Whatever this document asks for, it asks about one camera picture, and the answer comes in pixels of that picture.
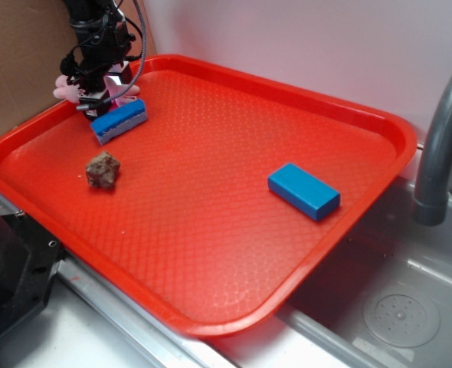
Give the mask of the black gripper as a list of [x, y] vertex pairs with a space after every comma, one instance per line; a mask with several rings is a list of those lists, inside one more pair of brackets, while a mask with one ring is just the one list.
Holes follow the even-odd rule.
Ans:
[[112, 103], [105, 100], [114, 100], [135, 85], [129, 63], [136, 58], [129, 52], [136, 36], [127, 28], [134, 23], [115, 1], [65, 1], [64, 6], [77, 44], [61, 61], [61, 75], [69, 85], [82, 88], [77, 110], [94, 121], [110, 111]]

